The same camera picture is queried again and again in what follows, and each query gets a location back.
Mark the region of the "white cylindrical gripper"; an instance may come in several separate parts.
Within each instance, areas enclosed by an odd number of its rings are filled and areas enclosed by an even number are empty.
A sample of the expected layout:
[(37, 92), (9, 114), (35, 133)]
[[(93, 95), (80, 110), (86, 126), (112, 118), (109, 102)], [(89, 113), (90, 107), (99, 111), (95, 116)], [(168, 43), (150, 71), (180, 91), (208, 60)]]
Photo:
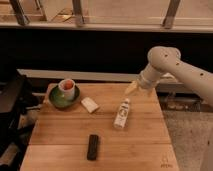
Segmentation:
[(152, 66), (146, 66), (145, 69), (140, 72), (138, 82), (131, 82), (126, 88), (125, 94), (131, 94), (132, 92), (136, 91), (139, 86), (143, 89), (155, 88), (160, 77), (161, 73), (159, 71)]

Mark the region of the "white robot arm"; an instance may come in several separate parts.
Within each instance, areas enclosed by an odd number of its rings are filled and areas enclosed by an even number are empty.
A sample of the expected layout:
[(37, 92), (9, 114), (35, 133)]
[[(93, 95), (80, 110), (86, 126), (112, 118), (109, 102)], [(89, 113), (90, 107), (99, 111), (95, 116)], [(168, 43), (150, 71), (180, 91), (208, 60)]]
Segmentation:
[(170, 73), (213, 107), (213, 73), (183, 62), (181, 52), (174, 47), (152, 47), (148, 51), (147, 58), (147, 66), (126, 88), (126, 95), (139, 87), (153, 89), (164, 74)]

